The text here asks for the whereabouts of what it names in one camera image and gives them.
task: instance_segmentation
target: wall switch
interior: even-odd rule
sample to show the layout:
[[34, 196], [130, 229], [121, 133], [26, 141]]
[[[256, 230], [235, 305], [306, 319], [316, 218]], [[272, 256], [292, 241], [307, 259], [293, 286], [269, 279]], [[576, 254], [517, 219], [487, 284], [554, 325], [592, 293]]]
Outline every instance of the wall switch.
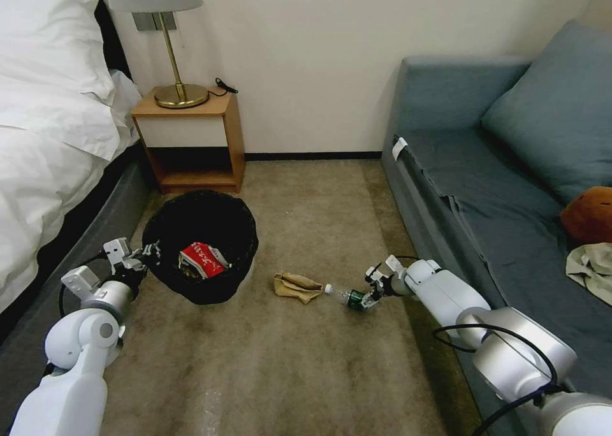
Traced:
[[[162, 12], [166, 27], [168, 30], [174, 30], [177, 28], [177, 24], [174, 20], [174, 14], [172, 12]], [[138, 31], [159, 31], [161, 30], [161, 23], [159, 21], [159, 14], [154, 12], [134, 12], [132, 13], [136, 29]]]

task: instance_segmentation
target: brown paper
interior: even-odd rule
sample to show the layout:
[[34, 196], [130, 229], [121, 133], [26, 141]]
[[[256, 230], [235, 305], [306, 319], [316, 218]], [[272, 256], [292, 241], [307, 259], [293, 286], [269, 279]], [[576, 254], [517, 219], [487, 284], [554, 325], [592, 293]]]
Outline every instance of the brown paper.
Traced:
[[323, 292], [323, 285], [301, 275], [277, 273], [274, 275], [274, 292], [281, 297], [295, 297], [308, 304]]

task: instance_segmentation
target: gray sofa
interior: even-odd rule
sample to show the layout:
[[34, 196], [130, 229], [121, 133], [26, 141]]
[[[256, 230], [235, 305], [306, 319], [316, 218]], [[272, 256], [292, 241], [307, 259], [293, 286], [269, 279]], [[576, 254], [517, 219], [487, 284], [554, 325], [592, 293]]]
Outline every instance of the gray sofa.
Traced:
[[[612, 396], [612, 312], [565, 276], [574, 243], [558, 220], [564, 205], [481, 127], [528, 66], [516, 57], [405, 59], [382, 163], [419, 257], [455, 272], [492, 307], [512, 305], [557, 334], [579, 356], [570, 386]], [[408, 146], [395, 161], [398, 136]], [[484, 418], [501, 402], [470, 356], [458, 357]], [[512, 412], [489, 434], [537, 432], [528, 416]]]

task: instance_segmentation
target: beige carpet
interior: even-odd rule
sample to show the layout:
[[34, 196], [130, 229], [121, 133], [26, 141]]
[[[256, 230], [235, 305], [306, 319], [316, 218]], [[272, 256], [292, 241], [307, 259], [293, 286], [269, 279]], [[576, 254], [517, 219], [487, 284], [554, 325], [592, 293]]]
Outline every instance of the beige carpet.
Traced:
[[[358, 314], [272, 289], [286, 271], [364, 291], [370, 265], [414, 252], [379, 161], [249, 163], [240, 197], [258, 227], [252, 279], [202, 307], [145, 279], [106, 373], [102, 434], [469, 434], [473, 403], [418, 302], [388, 298]], [[163, 201], [152, 195], [135, 243]]]

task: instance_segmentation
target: trash can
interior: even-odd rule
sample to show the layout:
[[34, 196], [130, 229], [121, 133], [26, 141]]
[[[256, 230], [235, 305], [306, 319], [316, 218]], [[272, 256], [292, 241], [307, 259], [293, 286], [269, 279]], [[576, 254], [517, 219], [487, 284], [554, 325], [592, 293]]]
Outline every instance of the trash can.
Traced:
[[[194, 242], [219, 249], [231, 266], [207, 279], [184, 274], [179, 254]], [[200, 305], [225, 302], [236, 293], [259, 245], [247, 205], [214, 191], [193, 191], [166, 202], [142, 234], [143, 245], [152, 243], [157, 243], [160, 255], [150, 271], [172, 291]]]

